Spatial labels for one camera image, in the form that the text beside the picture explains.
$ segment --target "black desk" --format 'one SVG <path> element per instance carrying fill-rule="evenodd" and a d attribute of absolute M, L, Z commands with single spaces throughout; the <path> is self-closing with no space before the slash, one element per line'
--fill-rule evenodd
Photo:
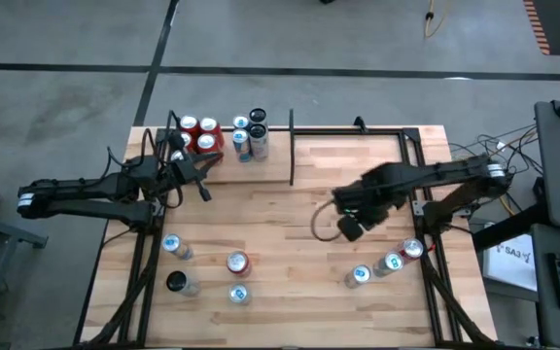
<path fill-rule="evenodd" d="M 537 317 L 542 345 L 560 347 L 560 308 L 552 282 L 547 254 L 560 253 L 560 228 L 533 225 L 533 249 L 535 251 L 535 271 L 540 302 L 537 303 Z"/>

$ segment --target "black can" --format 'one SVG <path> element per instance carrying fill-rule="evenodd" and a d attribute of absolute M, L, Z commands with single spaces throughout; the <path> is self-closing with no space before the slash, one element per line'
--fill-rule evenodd
<path fill-rule="evenodd" d="M 251 124 L 262 124 L 267 128 L 267 112 L 263 108 L 255 108 L 248 115 Z"/>
<path fill-rule="evenodd" d="M 254 124 L 250 129 L 250 152 L 254 160 L 265 160 L 269 156 L 268 132 L 262 124 Z"/>

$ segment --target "metal bracket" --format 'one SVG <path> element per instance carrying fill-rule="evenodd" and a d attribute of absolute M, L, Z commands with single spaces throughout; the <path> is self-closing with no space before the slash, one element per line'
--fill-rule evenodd
<path fill-rule="evenodd" d="M 412 211 L 414 212 L 414 215 L 417 217 L 424 216 L 425 212 L 423 211 L 423 206 L 429 202 L 430 200 L 412 200 Z M 453 213 L 453 217 L 467 218 L 472 213 L 473 212 L 470 209 L 460 209 Z"/>
<path fill-rule="evenodd" d="M 366 134 L 368 133 L 367 125 L 365 124 L 365 120 L 362 117 L 358 116 L 354 120 L 354 126 L 360 128 L 360 133 Z"/>

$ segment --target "upright can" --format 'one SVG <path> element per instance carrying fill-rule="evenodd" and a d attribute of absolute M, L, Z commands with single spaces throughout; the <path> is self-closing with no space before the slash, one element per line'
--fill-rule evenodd
<path fill-rule="evenodd" d="M 193 257 L 193 249 L 176 234 L 168 234 L 163 237 L 162 245 L 163 250 L 181 260 L 189 260 Z"/>
<path fill-rule="evenodd" d="M 230 301 L 239 305 L 247 305 L 252 299 L 250 291 L 248 291 L 248 289 L 240 283 L 230 287 L 230 290 L 228 291 L 228 297 L 230 298 Z"/>
<path fill-rule="evenodd" d="M 241 162 L 247 162 L 252 159 L 250 155 L 250 138 L 248 132 L 243 129 L 236 129 L 232 132 L 232 144 L 237 153 L 237 159 Z"/>
<path fill-rule="evenodd" d="M 373 274 L 384 277 L 403 268 L 403 257 L 397 252 L 389 252 L 373 265 Z"/>
<path fill-rule="evenodd" d="M 403 257 L 405 264 L 419 260 L 424 250 L 423 244 L 416 238 L 407 238 L 395 248 L 395 252 Z"/>
<path fill-rule="evenodd" d="M 253 124 L 250 129 L 250 148 L 254 160 L 265 160 L 269 156 L 269 138 L 266 126 Z"/>
<path fill-rule="evenodd" d="M 248 120 L 248 117 L 246 116 L 236 116 L 232 119 L 232 125 L 234 126 L 235 129 L 237 128 L 241 128 L 244 130 L 249 130 L 250 129 L 250 120 Z"/>
<path fill-rule="evenodd" d="M 369 279 L 370 269 L 368 269 L 368 266 L 361 264 L 345 275 L 345 286 L 351 289 L 358 288 L 368 282 Z"/>
<path fill-rule="evenodd" d="M 195 153 L 195 141 L 192 139 L 192 135 L 186 131 L 181 132 L 181 138 L 185 141 L 185 149 L 191 153 Z"/>
<path fill-rule="evenodd" d="M 248 115 L 251 124 L 263 124 L 267 128 L 267 112 L 263 108 L 255 108 Z"/>
<path fill-rule="evenodd" d="M 252 272 L 252 265 L 250 264 L 250 258 L 244 252 L 232 252 L 228 256 L 226 265 L 228 271 L 234 273 L 238 277 L 248 277 L 250 272 Z"/>
<path fill-rule="evenodd" d="M 181 118 L 181 131 L 188 132 L 193 139 L 200 135 L 200 124 L 194 116 L 183 116 Z"/>
<path fill-rule="evenodd" d="M 220 144 L 220 149 L 224 147 L 224 134 L 222 133 L 222 127 L 218 121 L 213 118 L 203 118 L 202 121 L 200 121 L 200 132 L 215 136 L 215 139 Z"/>
<path fill-rule="evenodd" d="M 195 297 L 200 293 L 200 283 L 188 277 L 183 271 L 174 271 L 165 280 L 167 289 L 186 297 Z"/>

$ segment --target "can lid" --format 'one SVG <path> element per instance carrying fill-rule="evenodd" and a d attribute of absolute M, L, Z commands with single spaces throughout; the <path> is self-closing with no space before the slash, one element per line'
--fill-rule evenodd
<path fill-rule="evenodd" d="M 260 123 L 267 117 L 267 112 L 263 108 L 255 108 L 250 112 L 250 120 L 254 123 Z"/>
<path fill-rule="evenodd" d="M 168 234 L 163 238 L 163 249 L 168 252 L 174 252 L 179 249 L 181 245 L 181 238 L 176 234 Z"/>
<path fill-rule="evenodd" d="M 234 130 L 232 132 L 232 141 L 236 143 L 244 143 L 248 141 L 248 132 L 241 129 Z"/>
<path fill-rule="evenodd" d="M 203 118 L 202 121 L 200 121 L 200 128 L 204 131 L 211 131 L 215 129 L 217 125 L 218 122 L 213 118 Z"/>
<path fill-rule="evenodd" d="M 250 136 L 252 138 L 262 138 L 267 133 L 264 125 L 254 124 L 250 129 Z"/>
<path fill-rule="evenodd" d="M 230 287 L 230 300 L 233 302 L 243 302 L 248 297 L 248 289 L 242 284 Z"/>
<path fill-rule="evenodd" d="M 187 276 L 182 271 L 174 271 L 167 276 L 165 285 L 172 292 L 180 292 L 187 285 Z"/>
<path fill-rule="evenodd" d="M 354 278 L 358 282 L 366 282 L 370 278 L 370 269 L 366 265 L 358 265 L 354 268 Z"/>
<path fill-rule="evenodd" d="M 208 150 L 215 145 L 215 137 L 210 134 L 203 134 L 198 137 L 198 147 L 204 150 Z"/>
<path fill-rule="evenodd" d="M 183 160 L 185 159 L 185 157 L 183 157 L 183 152 L 176 150 L 174 152 L 172 152 L 172 155 L 170 156 L 170 160 L 171 161 L 175 161 L 175 160 Z"/>
<path fill-rule="evenodd" d="M 386 254 L 384 262 L 386 263 L 386 267 L 392 270 L 400 270 L 403 267 L 403 258 L 396 252 Z"/>
<path fill-rule="evenodd" d="M 228 269 L 232 272 L 241 272 L 248 264 L 248 258 L 246 258 L 245 253 L 234 252 L 230 253 L 227 259 Z"/>
<path fill-rule="evenodd" d="M 234 127 L 245 128 L 246 126 L 248 126 L 248 123 L 250 123 L 250 121 L 248 121 L 248 118 L 245 116 L 236 116 L 232 120 L 232 124 L 234 125 Z"/>
<path fill-rule="evenodd" d="M 194 116 L 183 116 L 181 118 L 181 127 L 192 128 L 198 123 L 198 120 Z"/>
<path fill-rule="evenodd" d="M 403 249 L 411 258 L 418 258 L 423 254 L 423 244 L 416 238 L 406 239 Z"/>
<path fill-rule="evenodd" d="M 189 146 L 192 142 L 192 136 L 188 132 L 181 132 L 181 138 L 185 141 L 185 146 Z"/>

